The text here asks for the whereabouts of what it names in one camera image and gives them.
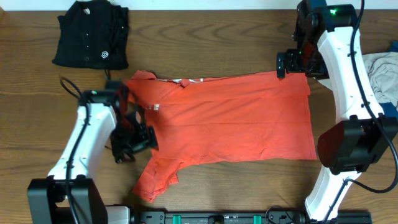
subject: wooden surface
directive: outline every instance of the wooden surface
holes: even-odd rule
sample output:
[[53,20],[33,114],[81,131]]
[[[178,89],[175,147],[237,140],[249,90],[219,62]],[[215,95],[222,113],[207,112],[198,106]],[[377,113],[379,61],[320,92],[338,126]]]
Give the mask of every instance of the wooden surface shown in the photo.
[[[58,161],[76,119],[76,101],[58,82],[63,75],[81,89],[102,88],[101,70],[59,67],[51,63],[63,12],[6,12],[0,22],[0,222],[31,223],[26,189],[46,177]],[[364,53],[385,51],[398,39],[396,11],[366,11],[361,24]],[[294,11],[137,11],[130,13],[129,68],[160,77],[221,77],[275,69],[275,56],[294,47]],[[334,125],[330,90],[308,80],[315,140]],[[273,159],[208,164],[178,173],[154,203],[131,193],[150,152],[134,164],[114,163],[105,150],[96,185],[105,204],[127,203],[167,210],[266,210],[271,205],[300,207],[320,170],[319,161]],[[387,187],[394,176],[389,149],[359,179]],[[397,223],[398,190],[376,195],[350,188],[341,208],[368,209],[375,223]]]

